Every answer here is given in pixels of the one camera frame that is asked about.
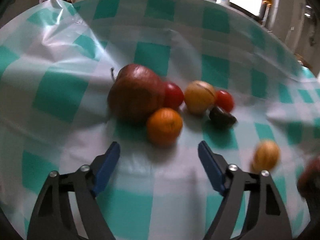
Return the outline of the orange mandarin on table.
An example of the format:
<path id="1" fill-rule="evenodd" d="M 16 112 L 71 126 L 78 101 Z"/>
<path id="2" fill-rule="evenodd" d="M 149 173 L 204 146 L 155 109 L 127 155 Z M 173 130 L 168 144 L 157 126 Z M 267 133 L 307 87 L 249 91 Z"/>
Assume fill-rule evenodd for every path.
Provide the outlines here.
<path id="1" fill-rule="evenodd" d="M 161 147 L 173 145 L 183 128 L 181 115 L 171 108 L 161 108 L 147 120 L 147 136 L 151 143 Z"/>

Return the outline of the red cherry tomato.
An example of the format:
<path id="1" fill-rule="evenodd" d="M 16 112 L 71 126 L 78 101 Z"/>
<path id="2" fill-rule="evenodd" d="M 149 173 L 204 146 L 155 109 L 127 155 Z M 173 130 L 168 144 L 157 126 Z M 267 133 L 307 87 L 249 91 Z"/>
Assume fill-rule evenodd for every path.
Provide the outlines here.
<path id="1" fill-rule="evenodd" d="M 173 82 L 165 82 L 165 97 L 163 107 L 178 109 L 184 101 L 180 87 Z"/>

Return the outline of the yellow striped melon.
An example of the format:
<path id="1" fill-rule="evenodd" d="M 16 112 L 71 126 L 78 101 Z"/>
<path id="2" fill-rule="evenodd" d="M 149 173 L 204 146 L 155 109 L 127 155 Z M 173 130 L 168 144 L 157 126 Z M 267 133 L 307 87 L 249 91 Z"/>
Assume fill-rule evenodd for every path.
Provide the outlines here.
<path id="1" fill-rule="evenodd" d="M 191 114 L 202 115 L 215 104 L 216 90 L 207 82 L 195 80 L 185 89 L 184 102 Z"/>
<path id="2" fill-rule="evenodd" d="M 281 150 L 275 141 L 262 140 L 255 148 L 252 170 L 254 172 L 272 171 L 280 159 L 280 154 Z"/>

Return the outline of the small red tomato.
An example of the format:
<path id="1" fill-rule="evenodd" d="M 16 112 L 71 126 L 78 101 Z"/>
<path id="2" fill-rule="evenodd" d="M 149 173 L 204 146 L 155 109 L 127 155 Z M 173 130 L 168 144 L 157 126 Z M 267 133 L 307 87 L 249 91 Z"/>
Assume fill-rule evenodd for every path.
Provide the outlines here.
<path id="1" fill-rule="evenodd" d="M 216 93 L 216 105 L 224 111 L 231 113 L 234 108 L 234 99 L 226 90 L 218 90 Z"/>

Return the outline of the green checkered tablecloth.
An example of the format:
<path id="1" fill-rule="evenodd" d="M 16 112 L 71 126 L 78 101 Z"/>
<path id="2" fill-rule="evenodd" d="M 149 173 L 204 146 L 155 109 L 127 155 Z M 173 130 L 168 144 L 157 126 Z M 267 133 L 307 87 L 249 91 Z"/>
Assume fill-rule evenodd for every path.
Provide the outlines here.
<path id="1" fill-rule="evenodd" d="M 238 123 L 218 132 L 182 110 L 170 148 L 107 109 L 110 71 L 149 67 L 185 89 L 202 80 L 234 98 Z M 309 222 L 296 183 L 319 154 L 319 82 L 275 36 L 208 0 L 49 0 L 1 29 L 1 208 L 21 237 L 49 172 L 74 172 L 117 141 L 99 207 L 117 239 L 202 239 L 221 203 L 197 156 L 206 141 L 244 171 L 274 140 L 272 178 L 292 233 Z"/>

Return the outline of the dark red apple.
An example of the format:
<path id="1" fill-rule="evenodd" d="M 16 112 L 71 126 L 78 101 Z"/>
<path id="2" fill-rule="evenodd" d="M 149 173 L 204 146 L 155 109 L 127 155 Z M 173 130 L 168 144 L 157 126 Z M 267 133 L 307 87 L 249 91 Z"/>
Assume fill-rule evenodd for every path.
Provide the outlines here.
<path id="1" fill-rule="evenodd" d="M 153 70 L 128 64 L 121 68 L 107 103 L 113 115 L 127 121 L 144 120 L 163 106 L 165 85 Z"/>

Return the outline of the dark purple fruit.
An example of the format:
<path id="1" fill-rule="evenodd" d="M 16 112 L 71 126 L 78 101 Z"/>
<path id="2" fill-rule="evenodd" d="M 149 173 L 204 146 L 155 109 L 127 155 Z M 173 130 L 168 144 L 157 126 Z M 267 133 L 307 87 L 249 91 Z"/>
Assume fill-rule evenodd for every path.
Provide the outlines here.
<path id="1" fill-rule="evenodd" d="M 238 122 L 236 117 L 231 113 L 216 106 L 210 110 L 209 119 L 212 125 L 217 129 L 231 128 Z"/>

